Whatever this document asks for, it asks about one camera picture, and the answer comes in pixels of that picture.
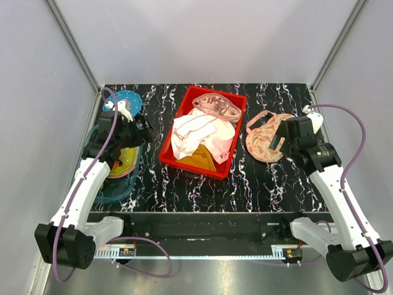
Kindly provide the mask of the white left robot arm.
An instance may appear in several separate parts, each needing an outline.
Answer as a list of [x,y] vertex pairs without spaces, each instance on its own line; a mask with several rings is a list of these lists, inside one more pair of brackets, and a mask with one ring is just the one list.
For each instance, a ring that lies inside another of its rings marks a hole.
[[95,251],[116,239],[126,243],[132,228],[122,218],[105,217],[87,224],[95,198],[116,165],[124,166],[121,150],[139,147],[154,140],[155,132],[141,112],[131,120],[115,111],[101,113],[82,151],[79,169],[62,206],[47,224],[34,232],[44,262],[86,269]]

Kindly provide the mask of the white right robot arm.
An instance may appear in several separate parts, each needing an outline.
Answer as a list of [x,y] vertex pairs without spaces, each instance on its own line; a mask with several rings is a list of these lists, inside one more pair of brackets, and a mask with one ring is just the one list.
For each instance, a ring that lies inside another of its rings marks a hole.
[[327,262],[333,276],[348,281],[375,271],[386,278],[385,265],[392,259],[392,242],[383,241],[360,209],[346,182],[341,159],[330,143],[319,141],[315,117],[293,117],[280,122],[270,149],[279,149],[309,176],[329,209],[335,234],[305,216],[279,228],[280,239],[297,239],[314,248]]

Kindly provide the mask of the pink satin bra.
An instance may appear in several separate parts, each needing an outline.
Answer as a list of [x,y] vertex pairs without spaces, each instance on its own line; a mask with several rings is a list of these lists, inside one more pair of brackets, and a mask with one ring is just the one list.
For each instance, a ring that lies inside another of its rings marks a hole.
[[193,107],[219,119],[237,123],[242,115],[240,108],[218,93],[207,93],[192,101]]

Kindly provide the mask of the blue dotted plate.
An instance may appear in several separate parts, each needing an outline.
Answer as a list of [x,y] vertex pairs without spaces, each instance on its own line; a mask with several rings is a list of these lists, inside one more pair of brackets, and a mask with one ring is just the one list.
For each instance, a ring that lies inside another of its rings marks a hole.
[[[115,92],[114,95],[115,95],[116,100],[114,100],[112,95],[109,95],[107,98],[105,98],[104,104],[107,103],[108,101],[111,101],[115,104],[120,100],[127,100],[131,103],[130,112],[131,112],[131,115],[133,118],[135,118],[136,115],[141,112],[142,98],[139,94],[129,91],[129,90],[121,90],[119,92]],[[108,112],[110,110],[108,110],[106,107],[103,106],[103,111]]]

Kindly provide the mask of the clear blue plastic tub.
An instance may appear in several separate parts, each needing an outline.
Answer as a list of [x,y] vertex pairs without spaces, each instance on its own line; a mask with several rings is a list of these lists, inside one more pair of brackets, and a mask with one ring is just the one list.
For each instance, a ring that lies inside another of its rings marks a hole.
[[120,160],[123,160],[123,158],[126,160],[133,159],[133,163],[130,165],[131,171],[125,175],[119,173],[115,175],[115,178],[108,177],[105,179],[104,184],[96,195],[94,203],[112,204],[123,201],[131,195],[139,173],[144,148],[145,145],[142,145],[134,148],[133,152],[122,152]]

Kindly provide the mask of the white and pink garments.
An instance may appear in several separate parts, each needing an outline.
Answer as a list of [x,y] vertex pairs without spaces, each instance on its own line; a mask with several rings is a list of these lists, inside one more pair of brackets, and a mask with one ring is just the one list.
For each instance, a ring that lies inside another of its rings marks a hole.
[[174,119],[171,147],[174,157],[179,160],[191,156],[202,144],[212,158],[222,164],[230,156],[234,137],[233,123],[193,108],[190,114]]

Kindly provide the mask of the mustard yellow garment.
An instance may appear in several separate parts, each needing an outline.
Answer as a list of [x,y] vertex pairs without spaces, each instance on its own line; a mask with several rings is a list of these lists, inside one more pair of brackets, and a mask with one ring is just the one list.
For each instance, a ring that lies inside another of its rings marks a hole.
[[216,171],[214,159],[208,149],[200,144],[191,156],[186,156],[176,162],[197,167],[204,170]]

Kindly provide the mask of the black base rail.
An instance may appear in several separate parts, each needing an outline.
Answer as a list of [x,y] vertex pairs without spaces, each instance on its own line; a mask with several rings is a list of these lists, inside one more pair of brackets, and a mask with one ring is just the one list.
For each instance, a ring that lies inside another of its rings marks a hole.
[[105,217],[125,220],[126,232],[139,236],[149,233],[156,240],[228,239],[247,242],[284,242],[296,245],[289,233],[289,222],[307,217],[313,222],[333,223],[329,213],[158,213],[158,212],[91,212],[88,222]]

